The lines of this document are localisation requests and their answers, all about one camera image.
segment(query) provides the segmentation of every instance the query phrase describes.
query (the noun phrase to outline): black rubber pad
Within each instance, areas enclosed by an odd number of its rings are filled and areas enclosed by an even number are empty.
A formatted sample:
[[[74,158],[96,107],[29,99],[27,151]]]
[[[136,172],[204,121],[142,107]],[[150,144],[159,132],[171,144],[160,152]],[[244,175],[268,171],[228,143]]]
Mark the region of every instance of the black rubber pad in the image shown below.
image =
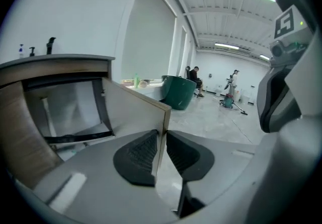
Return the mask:
[[[116,171],[128,182],[139,186],[155,186],[152,162],[157,152],[157,131],[152,130],[116,151],[113,163]]]
[[[202,179],[215,162],[209,149],[175,131],[167,132],[167,153],[184,182]]]
[[[73,135],[73,134],[67,134],[64,136],[55,136],[55,137],[49,137],[45,136],[45,140],[47,143],[68,143],[68,142],[82,142],[82,141],[88,141],[88,140],[94,140],[99,138],[105,138],[112,136],[112,131],[102,132],[102,133],[93,133],[93,134],[84,134],[84,135]]]

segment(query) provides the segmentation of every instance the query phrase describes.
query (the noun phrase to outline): bottle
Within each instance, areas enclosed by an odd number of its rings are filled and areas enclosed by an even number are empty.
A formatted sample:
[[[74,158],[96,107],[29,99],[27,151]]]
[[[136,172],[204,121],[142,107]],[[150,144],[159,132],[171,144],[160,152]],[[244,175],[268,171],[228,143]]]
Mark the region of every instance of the bottle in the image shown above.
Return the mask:
[[[134,88],[137,89],[138,86],[139,86],[139,76],[136,73],[134,76]]]
[[[20,49],[19,49],[19,58],[23,58],[24,57],[24,48],[23,48],[23,44],[20,44]]]

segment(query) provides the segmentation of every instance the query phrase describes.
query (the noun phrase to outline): floor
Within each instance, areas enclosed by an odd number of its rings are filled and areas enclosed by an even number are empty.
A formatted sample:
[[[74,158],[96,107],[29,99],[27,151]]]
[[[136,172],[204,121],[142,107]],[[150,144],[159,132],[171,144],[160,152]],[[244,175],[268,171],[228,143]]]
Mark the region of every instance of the floor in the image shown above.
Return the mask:
[[[235,106],[233,109],[220,106],[221,99],[205,94],[204,98],[194,97],[184,111],[172,110],[169,130],[229,142],[259,144],[265,133],[260,128],[256,105],[237,103],[248,113],[246,116]],[[156,190],[171,209],[177,209],[181,188],[182,179],[165,151]]]

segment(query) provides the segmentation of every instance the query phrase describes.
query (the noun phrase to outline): white panel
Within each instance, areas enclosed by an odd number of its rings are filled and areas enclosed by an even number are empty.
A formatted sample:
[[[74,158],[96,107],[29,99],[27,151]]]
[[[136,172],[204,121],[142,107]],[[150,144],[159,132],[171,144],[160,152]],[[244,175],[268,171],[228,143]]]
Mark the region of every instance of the white panel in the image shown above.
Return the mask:
[[[201,40],[202,42],[200,43],[200,45],[202,47],[205,47],[206,49],[208,48],[214,48],[215,46],[215,42],[214,41],[207,41],[207,40]]]
[[[185,49],[183,52],[183,58],[182,58],[182,63],[181,63],[181,69],[180,69],[180,76],[184,77],[185,73],[186,73],[186,66],[187,66],[187,62],[188,62],[188,53],[191,47],[191,41],[190,41],[190,37],[188,37],[188,35],[186,36],[185,39]]]
[[[47,96],[57,136],[75,134],[101,123],[92,82],[58,85]]]
[[[227,23],[225,24],[224,35],[230,36],[231,33],[237,28],[236,20],[237,17],[233,15],[226,15]]]
[[[302,58],[285,78],[303,116],[322,115],[321,47],[321,31],[318,29]]]
[[[191,17],[195,23],[197,33],[207,33],[206,15],[192,15]]]
[[[209,34],[215,34],[215,25],[216,25],[216,16],[215,15],[208,15],[208,23],[209,23]]]
[[[75,200],[87,177],[82,173],[72,173],[67,183],[48,205],[53,210],[64,214]]]
[[[196,65],[199,67],[198,77],[203,80],[204,86],[208,86],[208,91],[214,92],[217,85],[222,85],[224,88],[227,84],[226,78],[237,69],[240,72],[237,76],[236,90],[243,89],[246,95],[253,92],[254,96],[257,95],[260,81],[269,70],[246,60],[203,52],[197,52]]]
[[[196,66],[196,56],[197,56],[197,51],[196,51],[196,47],[193,46],[192,48],[192,57],[191,57],[191,62],[190,62],[190,68],[193,68]]]
[[[173,43],[171,48],[170,62],[168,75],[175,76],[177,74],[177,67],[179,61],[179,53],[180,50],[180,40],[181,40],[181,32],[183,31],[182,22],[180,19],[176,18],[175,20],[175,31],[173,34]]]
[[[252,34],[252,42],[261,44],[274,32],[274,27],[267,28],[267,26],[257,26],[257,29],[254,30]]]
[[[163,0],[135,0],[127,27],[122,79],[160,79],[168,73],[175,15]]]
[[[181,64],[182,64],[182,59],[183,59],[183,51],[185,49],[186,35],[187,35],[187,33],[185,32],[184,29],[182,29],[177,76],[180,75],[180,69],[181,69]]]
[[[187,64],[186,65],[189,65],[190,66],[191,61],[192,61],[192,54],[193,54],[193,43],[192,43],[192,41],[190,41],[190,47],[189,47],[189,52],[188,53],[189,54],[188,54]]]

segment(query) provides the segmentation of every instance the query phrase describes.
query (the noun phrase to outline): ceiling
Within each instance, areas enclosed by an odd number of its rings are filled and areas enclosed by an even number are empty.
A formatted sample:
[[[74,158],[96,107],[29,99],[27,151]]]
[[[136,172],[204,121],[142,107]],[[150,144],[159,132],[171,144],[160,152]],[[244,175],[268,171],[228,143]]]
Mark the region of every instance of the ceiling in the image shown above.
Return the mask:
[[[198,51],[214,43],[238,46],[249,56],[271,56],[273,21],[282,11],[269,0],[179,0],[195,35]]]

